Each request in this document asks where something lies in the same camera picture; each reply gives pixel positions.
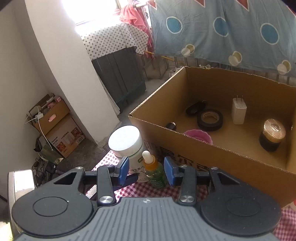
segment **white bottle cap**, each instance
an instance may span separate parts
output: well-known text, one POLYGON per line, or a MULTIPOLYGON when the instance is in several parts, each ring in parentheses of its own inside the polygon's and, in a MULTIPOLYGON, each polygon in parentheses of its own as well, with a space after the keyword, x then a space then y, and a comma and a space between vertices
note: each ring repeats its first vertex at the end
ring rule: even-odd
POLYGON ((143 151, 142 156, 146 164, 150 164, 153 162, 153 156, 150 154, 149 151, 143 151))
POLYGON ((118 157, 131 156, 142 146, 140 131, 135 126, 123 126, 112 133, 108 145, 118 157))

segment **black round pad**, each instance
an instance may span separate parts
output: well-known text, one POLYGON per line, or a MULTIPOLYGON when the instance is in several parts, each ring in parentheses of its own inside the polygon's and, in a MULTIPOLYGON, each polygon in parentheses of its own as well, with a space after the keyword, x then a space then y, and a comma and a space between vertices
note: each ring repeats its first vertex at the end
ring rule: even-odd
POLYGON ((53 217, 66 211, 68 202, 59 197, 45 197, 34 203, 33 209, 40 216, 53 217))
POLYGON ((207 223, 224 233, 257 236, 277 227, 281 208, 257 189, 229 185, 202 201, 201 214, 207 223))
POLYGON ((52 187, 49 193, 54 195, 46 196, 40 187, 19 198, 12 207, 16 224, 36 237, 58 237, 81 228, 93 213, 92 203, 78 190, 62 186, 52 187))

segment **blue bedsheet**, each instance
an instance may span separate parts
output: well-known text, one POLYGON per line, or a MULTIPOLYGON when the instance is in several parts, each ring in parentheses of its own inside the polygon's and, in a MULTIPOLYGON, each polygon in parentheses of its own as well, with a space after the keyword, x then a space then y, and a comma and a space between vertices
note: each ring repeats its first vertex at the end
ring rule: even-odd
POLYGON ((156 55, 296 77, 296 15, 280 0, 154 0, 156 55))

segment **gold jar lid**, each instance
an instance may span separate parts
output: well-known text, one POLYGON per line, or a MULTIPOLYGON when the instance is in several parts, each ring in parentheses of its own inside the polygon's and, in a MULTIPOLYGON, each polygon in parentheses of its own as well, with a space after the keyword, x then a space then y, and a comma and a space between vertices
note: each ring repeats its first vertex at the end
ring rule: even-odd
POLYGON ((280 143, 286 136, 284 125, 275 119, 267 119, 263 127, 264 136, 273 143, 280 143))

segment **tape roll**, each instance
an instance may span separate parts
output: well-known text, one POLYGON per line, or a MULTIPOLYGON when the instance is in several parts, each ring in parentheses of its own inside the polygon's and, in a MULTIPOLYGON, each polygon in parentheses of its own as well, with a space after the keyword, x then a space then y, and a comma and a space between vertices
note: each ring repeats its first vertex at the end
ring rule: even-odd
POLYGON ((219 130, 223 125, 223 115, 214 109, 204 109, 197 114, 197 124, 204 131, 219 130), (215 121, 207 123, 204 121, 207 117, 212 117, 215 121))

